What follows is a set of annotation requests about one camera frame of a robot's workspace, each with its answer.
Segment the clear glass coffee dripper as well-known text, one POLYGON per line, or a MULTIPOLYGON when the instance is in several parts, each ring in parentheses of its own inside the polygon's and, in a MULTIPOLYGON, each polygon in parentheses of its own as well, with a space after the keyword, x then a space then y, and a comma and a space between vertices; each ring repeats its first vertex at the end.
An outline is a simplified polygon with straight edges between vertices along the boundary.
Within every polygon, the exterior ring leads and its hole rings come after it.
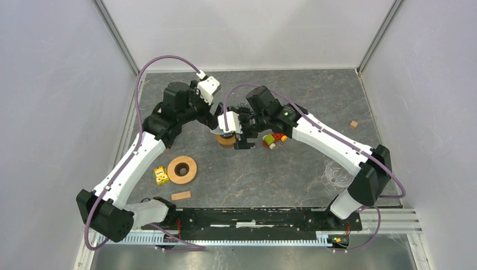
POLYGON ((354 177, 337 162, 333 160, 325 162, 322 182, 328 191, 341 192, 351 184, 353 179, 354 177))

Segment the white paper coffee filter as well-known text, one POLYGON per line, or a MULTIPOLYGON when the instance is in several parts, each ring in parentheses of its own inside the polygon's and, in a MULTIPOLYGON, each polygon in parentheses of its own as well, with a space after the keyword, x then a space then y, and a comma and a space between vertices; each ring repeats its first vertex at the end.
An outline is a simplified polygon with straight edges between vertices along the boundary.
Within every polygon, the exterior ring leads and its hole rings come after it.
POLYGON ((219 126, 217 126, 215 129, 211 129, 210 132, 214 135, 219 135, 219 136, 225 135, 224 131, 220 129, 219 126))

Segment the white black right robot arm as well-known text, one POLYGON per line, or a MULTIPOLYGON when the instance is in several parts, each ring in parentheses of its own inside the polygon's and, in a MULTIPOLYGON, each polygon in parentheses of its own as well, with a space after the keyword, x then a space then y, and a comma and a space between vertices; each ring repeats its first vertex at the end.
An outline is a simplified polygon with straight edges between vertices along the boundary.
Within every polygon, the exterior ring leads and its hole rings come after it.
POLYGON ((321 123, 305 108, 263 85, 256 85, 246 99, 249 108, 224 107, 219 127, 237 136, 236 149, 249 149, 260 132, 271 130, 313 147, 341 165, 353 180, 335 197, 325 214, 326 225, 338 230, 363 206, 375 206, 392 179, 390 151, 384 145, 371 147, 354 141, 321 123))

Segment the wooden ring dripper stand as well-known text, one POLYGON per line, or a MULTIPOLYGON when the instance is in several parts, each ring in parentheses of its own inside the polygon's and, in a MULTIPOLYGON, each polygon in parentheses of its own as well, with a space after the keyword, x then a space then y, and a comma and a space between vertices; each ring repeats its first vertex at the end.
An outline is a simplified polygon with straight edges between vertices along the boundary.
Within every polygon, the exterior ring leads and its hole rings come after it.
POLYGON ((236 137, 233 134, 229 134, 229 135, 215 134, 214 138, 219 143, 219 145, 223 147, 224 149, 234 148, 234 145, 236 143, 236 137))

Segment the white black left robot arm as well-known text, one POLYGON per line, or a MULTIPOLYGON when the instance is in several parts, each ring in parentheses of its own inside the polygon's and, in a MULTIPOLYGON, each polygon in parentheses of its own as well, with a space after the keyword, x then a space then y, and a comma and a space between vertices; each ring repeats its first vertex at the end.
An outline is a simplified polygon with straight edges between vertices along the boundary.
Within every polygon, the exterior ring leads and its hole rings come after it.
POLYGON ((177 215, 164 199, 128 204, 128 198, 151 163, 170 148, 183 125, 198 121, 211 130, 218 126, 218 113, 210 112, 220 82, 212 77, 190 84, 169 83, 163 100, 146 117, 133 144, 110 174, 92 191, 81 190, 76 202, 86 229, 93 229, 113 242, 120 242, 136 228, 157 223, 172 228, 177 215))

